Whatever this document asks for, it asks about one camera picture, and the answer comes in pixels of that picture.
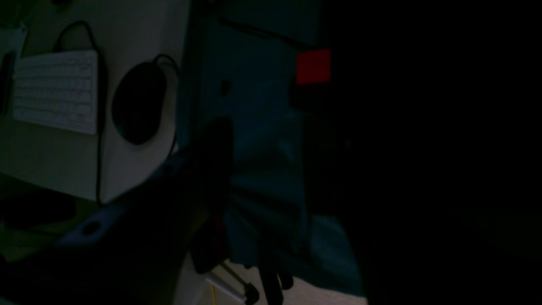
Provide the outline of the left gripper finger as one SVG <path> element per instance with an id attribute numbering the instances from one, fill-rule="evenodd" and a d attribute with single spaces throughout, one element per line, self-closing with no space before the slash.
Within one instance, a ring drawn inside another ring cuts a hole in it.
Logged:
<path id="1" fill-rule="evenodd" d="M 17 305 L 170 305 L 199 222 L 222 216 L 232 177 L 231 119 L 214 119 L 142 184 L 39 251 L 1 265 Z"/>

